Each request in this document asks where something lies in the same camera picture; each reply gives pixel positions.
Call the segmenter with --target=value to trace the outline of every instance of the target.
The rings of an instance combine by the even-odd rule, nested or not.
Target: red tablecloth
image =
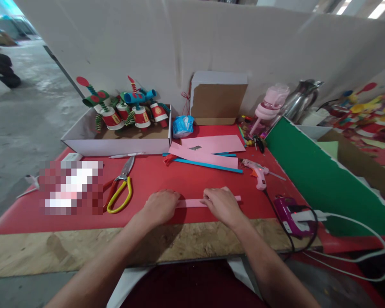
[[[232,135],[240,132],[236,125],[214,125],[195,127],[191,137]],[[271,199],[275,195],[294,197],[299,204],[306,204],[301,194],[288,179],[272,154],[266,149],[265,155],[254,147],[246,148],[245,152],[237,152],[239,158],[247,158],[266,166],[270,171],[284,177],[283,181],[275,176],[267,175],[267,189]],[[62,160],[66,149],[57,160]],[[117,177],[127,158],[109,159],[107,157],[85,157],[83,160],[101,160],[104,163],[103,176],[100,183]],[[100,228],[123,227],[144,205],[147,198],[161,189],[173,189],[182,194],[185,199],[202,198],[203,190],[228,186],[234,195],[240,195],[240,207],[250,219],[275,218],[265,195],[255,188],[256,178],[252,177],[250,169],[244,169],[243,174],[227,172],[207,167],[172,162],[166,167],[161,155],[137,156],[130,176],[133,183],[133,197],[129,205],[118,214],[104,213],[102,215],[44,215],[39,206],[39,192],[32,192],[18,200],[0,217],[0,234],[18,234],[48,231],[67,231]],[[120,205],[127,196],[127,189],[120,195],[116,204]],[[211,222],[217,219],[207,208],[177,209],[169,224]],[[326,253],[337,253],[353,250],[376,249],[381,245],[374,237],[343,237],[329,235],[320,228],[319,237]]]

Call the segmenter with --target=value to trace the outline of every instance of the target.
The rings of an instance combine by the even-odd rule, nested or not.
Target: bottle cap
[[[275,108],[281,108],[289,93],[290,88],[287,85],[277,83],[275,86],[268,88],[264,101],[273,104]]]

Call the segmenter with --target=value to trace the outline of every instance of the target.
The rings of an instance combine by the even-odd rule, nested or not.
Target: blue plastic bag
[[[176,117],[172,123],[172,136],[175,139],[184,138],[193,131],[194,118],[190,115]]]

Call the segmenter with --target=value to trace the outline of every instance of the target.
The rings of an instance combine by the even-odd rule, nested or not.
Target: hot glue gun
[[[263,167],[261,166],[260,164],[258,163],[255,163],[253,161],[250,161],[248,159],[241,159],[240,158],[240,162],[245,166],[245,167],[248,167],[248,168],[251,168],[252,169],[252,174],[253,176],[255,176],[258,180],[258,183],[257,183],[257,189],[258,190],[264,190],[267,188],[267,182],[265,181],[265,175],[268,174],[269,172],[269,169],[267,167]]]

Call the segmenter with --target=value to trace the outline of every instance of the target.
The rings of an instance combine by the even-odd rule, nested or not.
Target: red string
[[[190,100],[190,98],[191,98],[191,83],[190,83],[190,88],[188,89],[188,94],[183,91],[183,92],[181,92],[181,96],[186,99],[182,115],[184,115],[184,110],[185,110],[185,108],[187,108],[187,116],[188,116],[190,114],[190,104],[191,104],[191,100]]]

